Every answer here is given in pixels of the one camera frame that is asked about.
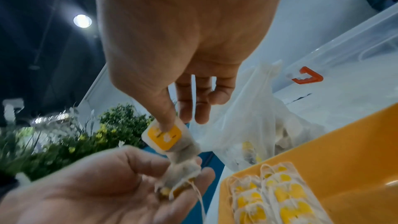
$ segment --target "clear plastic lid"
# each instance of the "clear plastic lid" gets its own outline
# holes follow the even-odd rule
[[[370,58],[391,54],[398,59],[398,4],[316,49],[284,73],[298,84],[321,82],[337,68],[347,65],[355,70]]]

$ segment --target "plastic container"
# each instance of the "plastic container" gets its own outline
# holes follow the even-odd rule
[[[235,173],[291,162],[334,224],[398,222],[398,105]],[[234,223],[229,177],[220,185],[218,223]]]
[[[370,58],[391,54],[396,54],[398,60],[398,4],[316,49],[284,73],[298,84],[322,82],[337,68],[348,65],[346,72],[355,73]]]

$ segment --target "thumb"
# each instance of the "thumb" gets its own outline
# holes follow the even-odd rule
[[[174,103],[170,98],[168,88],[156,94],[142,95],[137,100],[151,113],[160,124],[163,132],[168,132],[174,125],[176,111]]]

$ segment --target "transparent plastic bag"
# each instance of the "transparent plastic bag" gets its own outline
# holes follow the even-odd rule
[[[273,96],[271,81],[281,66],[281,61],[262,63],[240,73],[228,103],[212,106],[207,124],[191,123],[202,151],[213,151],[229,169],[239,171],[325,133],[324,127],[291,113]],[[256,151],[250,159],[247,142]]]

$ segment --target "palm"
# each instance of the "palm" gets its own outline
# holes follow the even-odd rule
[[[185,213],[176,213],[178,199],[160,201],[154,193],[155,178],[141,175],[140,168],[132,169],[155,164],[159,171],[149,168],[152,169],[149,172],[159,176],[168,161],[150,158],[143,161],[139,156],[126,155],[125,151],[106,151],[54,174],[43,181],[40,200],[22,216],[21,223],[181,222]],[[190,198],[195,196],[193,192],[186,193]],[[191,200],[182,209],[188,213],[195,203]]]

